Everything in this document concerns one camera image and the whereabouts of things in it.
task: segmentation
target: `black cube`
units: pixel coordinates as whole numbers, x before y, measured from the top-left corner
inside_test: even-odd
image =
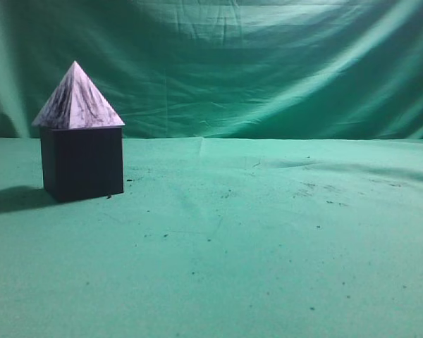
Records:
[[[123,193],[122,128],[40,128],[44,188],[60,202]]]

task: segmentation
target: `green cloth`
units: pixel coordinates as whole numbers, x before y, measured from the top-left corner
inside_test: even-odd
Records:
[[[126,137],[423,138],[423,0],[0,1],[0,136],[77,60]]]
[[[124,194],[54,204],[0,139],[0,337],[423,337],[423,140],[124,154]]]

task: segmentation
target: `black box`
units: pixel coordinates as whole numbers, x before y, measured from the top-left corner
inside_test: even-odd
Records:
[[[122,194],[122,127],[40,128],[44,188],[60,202]]]

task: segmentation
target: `pyramid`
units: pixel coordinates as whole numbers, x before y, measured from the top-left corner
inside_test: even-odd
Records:
[[[81,129],[115,127],[124,122],[74,61],[32,125]]]

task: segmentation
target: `green backdrop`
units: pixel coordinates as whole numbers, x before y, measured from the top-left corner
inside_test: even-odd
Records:
[[[0,0],[0,136],[74,60],[126,137],[423,137],[423,0]]]

